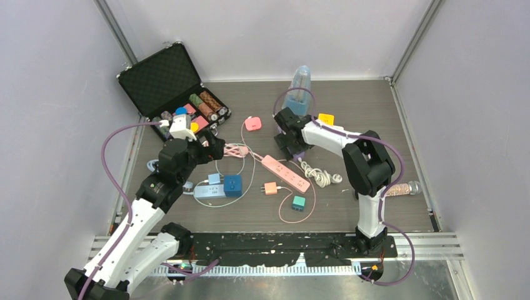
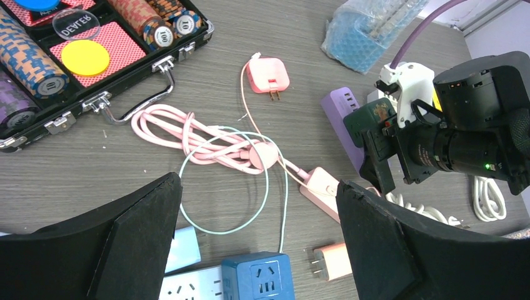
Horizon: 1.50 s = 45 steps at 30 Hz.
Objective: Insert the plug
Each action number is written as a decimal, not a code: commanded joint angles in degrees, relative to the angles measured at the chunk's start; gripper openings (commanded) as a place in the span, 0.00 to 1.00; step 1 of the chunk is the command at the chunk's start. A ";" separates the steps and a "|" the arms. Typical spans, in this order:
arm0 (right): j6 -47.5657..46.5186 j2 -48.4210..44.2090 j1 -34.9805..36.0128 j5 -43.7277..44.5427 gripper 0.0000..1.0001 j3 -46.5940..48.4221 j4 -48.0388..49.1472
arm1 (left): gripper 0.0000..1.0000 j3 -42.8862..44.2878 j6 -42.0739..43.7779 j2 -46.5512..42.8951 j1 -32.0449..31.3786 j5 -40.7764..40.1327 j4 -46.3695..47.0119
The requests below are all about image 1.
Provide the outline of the pink cube socket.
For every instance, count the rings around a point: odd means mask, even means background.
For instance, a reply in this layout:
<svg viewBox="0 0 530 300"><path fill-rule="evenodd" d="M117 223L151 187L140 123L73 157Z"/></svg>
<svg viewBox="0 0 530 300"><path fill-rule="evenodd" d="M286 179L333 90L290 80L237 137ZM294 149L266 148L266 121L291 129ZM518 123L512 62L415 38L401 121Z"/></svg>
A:
<svg viewBox="0 0 530 300"><path fill-rule="evenodd" d="M246 131L257 131L262 128L261 118L257 116L250 116L244 121Z"/></svg>

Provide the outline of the yellow cube socket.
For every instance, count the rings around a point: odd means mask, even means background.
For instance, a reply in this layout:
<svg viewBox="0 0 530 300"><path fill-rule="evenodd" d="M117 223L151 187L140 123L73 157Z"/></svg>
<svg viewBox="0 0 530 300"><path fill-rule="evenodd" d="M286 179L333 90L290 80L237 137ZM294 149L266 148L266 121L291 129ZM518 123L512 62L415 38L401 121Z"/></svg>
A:
<svg viewBox="0 0 530 300"><path fill-rule="evenodd" d="M317 118L324 124L327 124L329 126L333 126L334 125L335 117L332 114L319 113Z"/></svg>

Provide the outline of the dark blue cube socket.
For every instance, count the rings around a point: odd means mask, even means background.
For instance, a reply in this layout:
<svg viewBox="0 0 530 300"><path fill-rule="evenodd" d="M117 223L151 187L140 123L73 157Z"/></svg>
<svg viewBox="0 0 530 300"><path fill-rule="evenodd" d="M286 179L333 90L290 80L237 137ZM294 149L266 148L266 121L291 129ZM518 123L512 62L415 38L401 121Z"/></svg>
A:
<svg viewBox="0 0 530 300"><path fill-rule="evenodd" d="M242 177L239 174L224 176L223 191L227 198L238 198L243 195Z"/></svg>

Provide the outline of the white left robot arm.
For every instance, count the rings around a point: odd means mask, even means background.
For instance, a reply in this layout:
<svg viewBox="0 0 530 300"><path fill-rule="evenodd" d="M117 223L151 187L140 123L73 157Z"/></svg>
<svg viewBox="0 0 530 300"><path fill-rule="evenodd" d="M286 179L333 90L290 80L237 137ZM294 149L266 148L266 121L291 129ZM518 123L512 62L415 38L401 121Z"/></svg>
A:
<svg viewBox="0 0 530 300"><path fill-rule="evenodd" d="M166 141L158 155L158 169L140 185L135 200L108 242L82 269L72 268L64 278L72 299L129 299L152 271L169 258L186 258L192 249L191 232L170 222L143 250L140 244L183 194L196 166L220 160L225 140L205 132L199 138Z"/></svg>

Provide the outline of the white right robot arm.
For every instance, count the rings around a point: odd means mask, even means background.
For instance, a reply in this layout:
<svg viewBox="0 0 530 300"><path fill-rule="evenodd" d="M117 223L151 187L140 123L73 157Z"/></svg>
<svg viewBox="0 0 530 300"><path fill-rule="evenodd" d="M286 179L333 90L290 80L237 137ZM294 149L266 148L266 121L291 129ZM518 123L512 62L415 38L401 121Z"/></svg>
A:
<svg viewBox="0 0 530 300"><path fill-rule="evenodd" d="M311 115L297 116L288 107L273 118L281 130L274 140L288 159L314 146L343 159L347 179L359 203L356 247L364 256L375 255L388 233L384 224L384 192L396 171L379 136L374 131L364 134L345 131Z"/></svg>

